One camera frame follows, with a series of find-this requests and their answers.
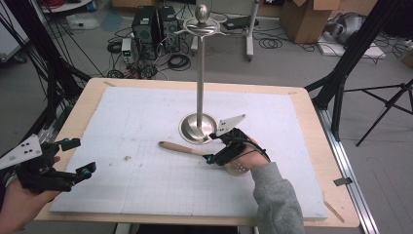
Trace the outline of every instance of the wooden table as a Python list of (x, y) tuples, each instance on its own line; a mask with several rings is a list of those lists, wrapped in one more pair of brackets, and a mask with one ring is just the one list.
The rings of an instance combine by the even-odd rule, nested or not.
[[(94, 115), (100, 99), (107, 87), (135, 87), (147, 89), (196, 90), (195, 82), (172, 82), (153, 80), (123, 80), (93, 78), (82, 92), (56, 140), (65, 137), (82, 137), (90, 119)], [(306, 90), (303, 88), (253, 86), (234, 84), (204, 85), (206, 91), (241, 92), (256, 94), (277, 94), (290, 96), (298, 121), (311, 157), (328, 219), (323, 221), (305, 221), (306, 226), (357, 227), (359, 219), (349, 192), (345, 185), (336, 186), (334, 179), (342, 177), (335, 162), (319, 117)], [(60, 162), (55, 164), (58, 171), (64, 171), (74, 150), (59, 152)], [(86, 213), (52, 213), (48, 204), (36, 220), (61, 221), (103, 221), (126, 223), (164, 223), (164, 224), (201, 224), (201, 225), (256, 225), (254, 218), (212, 217), (186, 215), (145, 215), (145, 214), (86, 214)]]

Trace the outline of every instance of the black glove device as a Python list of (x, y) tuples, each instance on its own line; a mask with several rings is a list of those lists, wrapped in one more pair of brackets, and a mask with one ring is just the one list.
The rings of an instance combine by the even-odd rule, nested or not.
[(238, 157), (241, 157), (241, 153), (246, 149), (246, 143), (253, 145), (256, 150), (268, 160), (268, 162), (271, 162), (270, 158), (265, 152), (265, 149), (262, 149), (258, 144), (252, 142), (240, 129), (234, 128), (230, 132), (221, 136), (217, 136), (216, 134), (210, 134), (209, 136), (212, 139), (220, 138), (226, 146), (215, 155), (204, 155), (204, 158), (206, 159), (206, 162), (208, 164), (217, 164), (219, 166), (223, 166), (237, 159)]
[(58, 172), (53, 168), (59, 146), (62, 151), (66, 151), (79, 145), (80, 139), (78, 138), (42, 143), (43, 154), (41, 156), (22, 162), (15, 167), (21, 186), (38, 193), (45, 190), (69, 192), (73, 185), (90, 178), (96, 170), (94, 162), (77, 169), (76, 174)]

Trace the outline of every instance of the wooden handle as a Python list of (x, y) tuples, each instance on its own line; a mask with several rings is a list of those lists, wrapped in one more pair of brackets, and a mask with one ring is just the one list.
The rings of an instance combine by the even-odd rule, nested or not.
[(198, 155), (198, 156), (207, 155), (207, 153), (205, 153), (205, 152), (195, 150), (195, 149), (192, 149), (192, 148), (188, 148), (188, 147), (185, 147), (185, 146), (180, 145), (180, 144), (167, 142), (167, 141), (159, 141), (159, 146), (161, 146), (165, 149), (169, 149), (169, 150), (173, 150), (173, 151), (181, 152), (181, 153), (193, 154), (193, 155)]

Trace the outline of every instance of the white paper sheet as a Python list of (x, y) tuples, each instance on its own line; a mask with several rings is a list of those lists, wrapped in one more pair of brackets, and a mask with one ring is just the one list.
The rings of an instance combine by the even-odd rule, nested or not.
[[(178, 125), (196, 112), (196, 92), (111, 87), (67, 170), (96, 162), (92, 178), (58, 196), (53, 212), (146, 215), (256, 215), (250, 173), (229, 175), (204, 158), (158, 146), (165, 140), (209, 153), (224, 147), (185, 141)], [(217, 121), (246, 114), (237, 126), (267, 149), (297, 193), (304, 217), (326, 218), (319, 186), (289, 96), (205, 92)]]

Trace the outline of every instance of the gray sweater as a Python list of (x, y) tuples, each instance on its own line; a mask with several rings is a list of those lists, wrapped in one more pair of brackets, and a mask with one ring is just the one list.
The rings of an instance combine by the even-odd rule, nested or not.
[(260, 234), (305, 233), (300, 204), (276, 163), (251, 169)]

